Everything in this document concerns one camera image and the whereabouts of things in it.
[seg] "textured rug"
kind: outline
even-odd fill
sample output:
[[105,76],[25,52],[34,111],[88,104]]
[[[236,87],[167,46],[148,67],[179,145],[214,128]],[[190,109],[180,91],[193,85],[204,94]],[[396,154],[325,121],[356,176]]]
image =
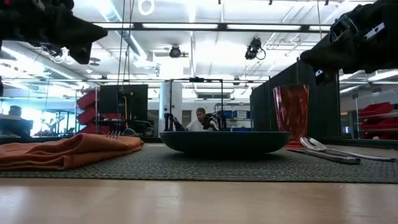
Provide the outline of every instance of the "textured rug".
[[280,150],[255,159],[188,157],[165,146],[68,171],[10,171],[0,177],[398,184],[398,162],[345,165]]

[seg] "ceiling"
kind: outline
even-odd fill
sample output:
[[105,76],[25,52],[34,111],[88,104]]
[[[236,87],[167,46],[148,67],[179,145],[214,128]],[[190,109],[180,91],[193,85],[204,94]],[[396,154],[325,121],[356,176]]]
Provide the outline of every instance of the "ceiling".
[[[154,10],[150,1],[141,0],[75,0],[74,14],[93,23],[104,22],[190,22],[190,23],[250,23],[250,24],[321,24],[330,25],[358,4],[374,1],[273,1],[269,0],[154,0]],[[97,79],[107,76],[109,80],[131,79],[151,80],[169,79],[171,74],[164,72],[167,65],[182,69],[178,77],[204,77],[233,80],[266,81],[295,62],[304,51],[311,49],[325,34],[294,32],[210,32],[210,31],[156,31],[134,30],[130,40],[138,46],[144,58],[129,50],[125,40],[121,40],[120,31],[109,31],[107,37],[95,42],[91,57],[98,59],[98,65],[80,65],[71,58],[53,58],[35,49],[29,44],[4,42],[3,48],[15,57],[15,67],[27,70],[23,75],[13,74],[15,80],[8,84],[16,88],[31,84],[17,83],[19,78],[61,78],[77,79],[74,85],[66,82],[62,88],[87,88],[97,83],[83,83],[79,80]],[[254,37],[259,37],[266,50],[264,60],[246,60],[244,53]],[[172,45],[179,45],[188,57],[172,59],[168,56]],[[260,83],[233,86],[245,92],[248,87]],[[156,88],[158,83],[150,83]],[[195,85],[196,88],[209,88],[207,85]]]

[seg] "red tumbler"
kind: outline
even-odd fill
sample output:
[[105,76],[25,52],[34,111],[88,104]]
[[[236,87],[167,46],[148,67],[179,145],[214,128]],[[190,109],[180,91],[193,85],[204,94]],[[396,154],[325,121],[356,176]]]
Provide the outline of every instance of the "red tumbler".
[[300,138],[307,135],[308,85],[284,85],[274,88],[279,131],[290,132],[286,147],[302,147]]

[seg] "desk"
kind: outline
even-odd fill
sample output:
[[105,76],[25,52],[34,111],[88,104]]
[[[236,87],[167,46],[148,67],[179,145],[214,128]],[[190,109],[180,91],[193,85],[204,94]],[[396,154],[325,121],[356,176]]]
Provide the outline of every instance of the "desk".
[[397,208],[398,185],[0,179],[2,224],[383,224]]

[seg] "orange napkin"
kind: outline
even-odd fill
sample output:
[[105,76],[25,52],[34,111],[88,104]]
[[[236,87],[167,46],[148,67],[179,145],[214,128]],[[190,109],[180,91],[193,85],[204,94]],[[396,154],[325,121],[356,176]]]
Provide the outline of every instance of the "orange napkin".
[[140,151],[137,137],[107,138],[78,134],[70,139],[45,143],[11,143],[0,146],[0,170],[67,170]]

